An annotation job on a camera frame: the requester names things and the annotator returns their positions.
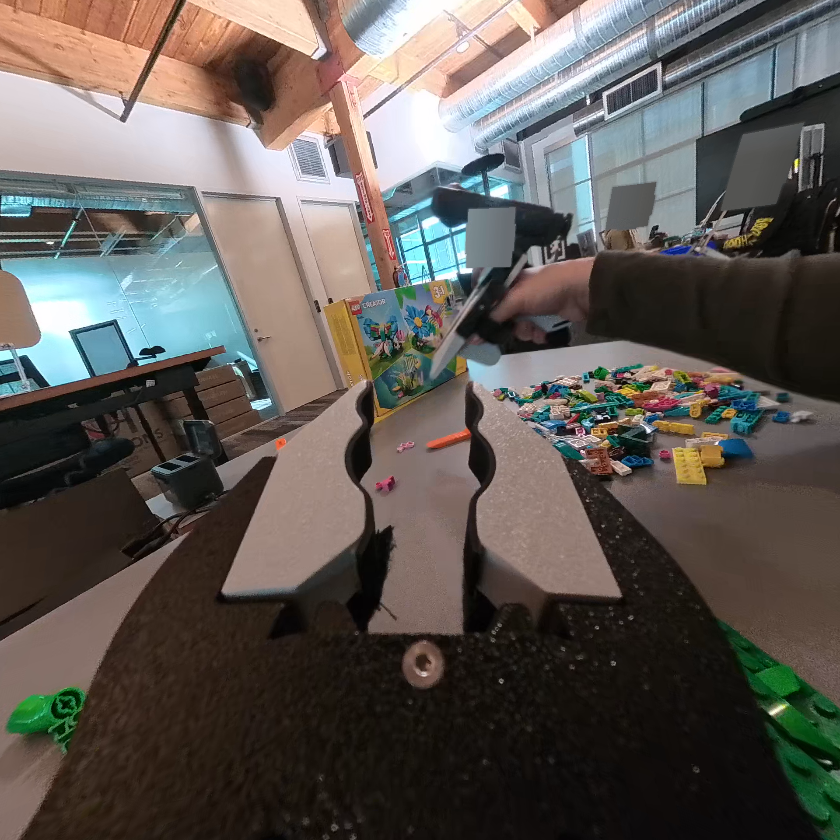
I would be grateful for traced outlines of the dark monitor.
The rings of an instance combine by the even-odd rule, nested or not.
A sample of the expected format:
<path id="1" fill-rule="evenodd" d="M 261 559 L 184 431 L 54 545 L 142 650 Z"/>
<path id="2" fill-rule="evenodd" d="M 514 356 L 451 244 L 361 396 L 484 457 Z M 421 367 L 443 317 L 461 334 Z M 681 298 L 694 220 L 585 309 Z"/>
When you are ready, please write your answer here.
<path id="1" fill-rule="evenodd" d="M 117 320 L 72 329 L 69 335 L 90 377 L 135 366 L 133 353 Z"/>

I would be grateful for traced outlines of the stack of cardboard boxes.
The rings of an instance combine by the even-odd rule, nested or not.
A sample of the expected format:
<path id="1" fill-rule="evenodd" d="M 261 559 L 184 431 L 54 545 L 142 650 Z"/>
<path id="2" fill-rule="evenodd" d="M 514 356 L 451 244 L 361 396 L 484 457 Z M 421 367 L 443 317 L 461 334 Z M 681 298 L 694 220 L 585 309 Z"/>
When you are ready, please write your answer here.
<path id="1" fill-rule="evenodd" d="M 220 439 L 249 429 L 262 420 L 245 389 L 245 379 L 231 364 L 197 373 L 197 397 L 215 425 Z M 183 421 L 193 419 L 193 412 L 183 392 L 161 400 L 143 403 L 118 411 L 117 436 L 133 442 L 130 457 L 118 464 L 129 478 L 134 478 L 189 448 Z"/>

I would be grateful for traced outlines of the small tan rounded board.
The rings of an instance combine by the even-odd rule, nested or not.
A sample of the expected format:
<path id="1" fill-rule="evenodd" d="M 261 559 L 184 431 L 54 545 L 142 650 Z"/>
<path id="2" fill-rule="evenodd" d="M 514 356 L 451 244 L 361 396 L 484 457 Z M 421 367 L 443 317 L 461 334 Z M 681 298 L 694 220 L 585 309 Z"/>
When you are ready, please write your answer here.
<path id="1" fill-rule="evenodd" d="M 36 346 L 41 331 L 21 281 L 8 271 L 1 270 L 1 333 L 3 346 L 16 350 Z"/>

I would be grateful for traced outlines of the white duct vent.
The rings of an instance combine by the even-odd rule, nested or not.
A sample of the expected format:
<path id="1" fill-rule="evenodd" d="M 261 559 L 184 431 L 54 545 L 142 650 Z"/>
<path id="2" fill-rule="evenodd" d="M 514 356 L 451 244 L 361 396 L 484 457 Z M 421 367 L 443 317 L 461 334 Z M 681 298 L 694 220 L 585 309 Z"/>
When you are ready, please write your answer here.
<path id="1" fill-rule="evenodd" d="M 642 104 L 661 97 L 663 93 L 663 67 L 658 61 L 603 92 L 604 120 L 609 121 L 623 116 Z"/>

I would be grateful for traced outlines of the cluster of small green bricks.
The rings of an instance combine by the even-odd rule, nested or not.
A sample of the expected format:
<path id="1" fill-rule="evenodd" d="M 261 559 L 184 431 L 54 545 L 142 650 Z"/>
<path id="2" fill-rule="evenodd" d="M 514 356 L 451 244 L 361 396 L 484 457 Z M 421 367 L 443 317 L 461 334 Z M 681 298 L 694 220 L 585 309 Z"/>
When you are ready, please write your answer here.
<path id="1" fill-rule="evenodd" d="M 46 734 L 63 754 L 67 754 L 86 698 L 86 692 L 76 686 L 52 695 L 29 696 L 10 713 L 6 731 L 21 736 Z"/>

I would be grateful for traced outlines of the person's right hand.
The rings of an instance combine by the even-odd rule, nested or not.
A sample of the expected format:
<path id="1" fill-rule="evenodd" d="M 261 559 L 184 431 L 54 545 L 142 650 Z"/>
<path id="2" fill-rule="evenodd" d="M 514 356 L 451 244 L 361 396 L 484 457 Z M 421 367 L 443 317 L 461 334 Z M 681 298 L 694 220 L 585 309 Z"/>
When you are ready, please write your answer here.
<path id="1" fill-rule="evenodd" d="M 532 319 L 553 316 L 585 323 L 590 310 L 590 277 L 595 258 L 580 258 L 524 269 L 518 281 L 490 312 L 494 322 L 512 322 L 515 336 L 546 344 L 547 333 Z"/>

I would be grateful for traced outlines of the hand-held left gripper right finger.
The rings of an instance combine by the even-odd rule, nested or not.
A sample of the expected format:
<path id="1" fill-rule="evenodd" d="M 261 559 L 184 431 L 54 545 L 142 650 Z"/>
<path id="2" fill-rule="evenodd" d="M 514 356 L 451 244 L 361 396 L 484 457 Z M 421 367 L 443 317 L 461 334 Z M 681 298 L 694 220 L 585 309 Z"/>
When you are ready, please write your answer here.
<path id="1" fill-rule="evenodd" d="M 552 626 L 555 606 L 619 603 L 623 594 L 563 457 L 474 382 L 465 389 L 468 466 L 478 481 L 464 547 L 464 629 L 524 609 Z"/>

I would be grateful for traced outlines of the colourful toy box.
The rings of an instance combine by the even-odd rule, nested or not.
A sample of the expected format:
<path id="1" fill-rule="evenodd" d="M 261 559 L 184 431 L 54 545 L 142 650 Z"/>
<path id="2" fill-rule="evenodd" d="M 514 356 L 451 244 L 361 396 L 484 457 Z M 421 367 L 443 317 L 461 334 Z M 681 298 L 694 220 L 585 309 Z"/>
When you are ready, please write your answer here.
<path id="1" fill-rule="evenodd" d="M 376 421 L 467 372 L 462 358 L 432 376 L 441 344 L 461 294 L 457 281 L 379 290 L 330 303 L 324 310 L 339 367 L 349 388 L 369 381 Z"/>

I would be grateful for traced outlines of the green brick leaf build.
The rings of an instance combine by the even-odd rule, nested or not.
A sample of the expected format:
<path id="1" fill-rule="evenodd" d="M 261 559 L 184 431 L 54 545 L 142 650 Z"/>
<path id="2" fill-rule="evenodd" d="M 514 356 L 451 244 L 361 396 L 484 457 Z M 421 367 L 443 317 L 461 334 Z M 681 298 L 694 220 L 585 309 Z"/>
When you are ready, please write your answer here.
<path id="1" fill-rule="evenodd" d="M 822 838 L 839 838 L 838 705 L 733 627 L 718 622 L 749 683 L 773 751 Z"/>

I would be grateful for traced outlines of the dark brown box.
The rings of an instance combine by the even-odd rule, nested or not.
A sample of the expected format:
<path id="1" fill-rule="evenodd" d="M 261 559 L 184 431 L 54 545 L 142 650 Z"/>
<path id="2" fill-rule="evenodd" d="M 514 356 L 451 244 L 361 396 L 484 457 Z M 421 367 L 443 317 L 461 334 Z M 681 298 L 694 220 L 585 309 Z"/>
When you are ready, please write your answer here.
<path id="1" fill-rule="evenodd" d="M 123 469 L 2 511 L 1 638 L 128 567 L 158 522 Z"/>

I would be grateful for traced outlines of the black round ceiling fixture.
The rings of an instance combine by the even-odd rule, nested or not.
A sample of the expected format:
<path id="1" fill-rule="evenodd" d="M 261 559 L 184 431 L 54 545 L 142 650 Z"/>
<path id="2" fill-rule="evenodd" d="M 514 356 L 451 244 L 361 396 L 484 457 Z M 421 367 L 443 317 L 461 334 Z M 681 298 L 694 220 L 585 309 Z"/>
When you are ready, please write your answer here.
<path id="1" fill-rule="evenodd" d="M 277 95 L 265 61 L 239 56 L 234 61 L 232 73 L 239 98 L 248 113 L 259 116 L 274 107 Z"/>

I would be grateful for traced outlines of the white door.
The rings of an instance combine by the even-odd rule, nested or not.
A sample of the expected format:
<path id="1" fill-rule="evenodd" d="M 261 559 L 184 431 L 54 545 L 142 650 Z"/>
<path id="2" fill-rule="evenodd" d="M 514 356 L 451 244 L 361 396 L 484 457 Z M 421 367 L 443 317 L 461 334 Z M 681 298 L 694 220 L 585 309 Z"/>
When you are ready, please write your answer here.
<path id="1" fill-rule="evenodd" d="M 328 353 L 277 200 L 205 192 L 202 205 L 277 411 L 287 414 L 333 392 Z"/>
<path id="2" fill-rule="evenodd" d="M 375 282 L 355 204 L 319 197 L 299 197 L 297 203 L 312 253 L 308 283 L 316 313 L 338 300 L 370 293 Z"/>

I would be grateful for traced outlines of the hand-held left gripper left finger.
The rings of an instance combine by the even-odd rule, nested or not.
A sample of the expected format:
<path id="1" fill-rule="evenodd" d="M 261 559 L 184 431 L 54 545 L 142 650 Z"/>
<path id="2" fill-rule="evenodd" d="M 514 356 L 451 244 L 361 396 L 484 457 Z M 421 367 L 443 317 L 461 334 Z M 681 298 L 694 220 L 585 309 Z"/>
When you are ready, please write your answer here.
<path id="1" fill-rule="evenodd" d="M 288 627 L 306 627 L 329 602 L 366 632 L 380 604 L 387 552 L 371 495 L 375 420 L 371 381 L 352 386 L 276 455 L 219 597 L 279 602 Z"/>

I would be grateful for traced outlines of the large black screen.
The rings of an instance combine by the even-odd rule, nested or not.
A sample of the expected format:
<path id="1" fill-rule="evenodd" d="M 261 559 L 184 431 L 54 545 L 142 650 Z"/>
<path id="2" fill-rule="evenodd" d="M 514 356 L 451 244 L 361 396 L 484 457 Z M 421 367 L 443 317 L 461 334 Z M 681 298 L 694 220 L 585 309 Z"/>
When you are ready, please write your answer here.
<path id="1" fill-rule="evenodd" d="M 743 113 L 742 119 L 696 141 L 696 221 L 710 210 L 728 182 L 740 138 L 745 133 L 792 123 L 823 123 L 823 182 L 839 176 L 839 88 L 793 102 L 791 96 L 767 101 Z"/>

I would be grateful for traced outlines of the pile of colourful bricks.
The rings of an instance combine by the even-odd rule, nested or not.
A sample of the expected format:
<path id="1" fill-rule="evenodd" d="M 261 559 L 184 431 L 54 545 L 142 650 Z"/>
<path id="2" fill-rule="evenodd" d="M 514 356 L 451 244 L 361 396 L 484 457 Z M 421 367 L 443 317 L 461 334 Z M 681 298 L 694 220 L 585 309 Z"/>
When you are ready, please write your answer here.
<path id="1" fill-rule="evenodd" d="M 788 393 L 750 389 L 739 373 L 722 367 L 600 365 L 491 394 L 513 405 L 566 461 L 601 480 L 662 463 L 678 485 L 689 487 L 705 486 L 710 469 L 752 457 L 748 439 L 762 425 L 815 418 L 795 408 Z"/>

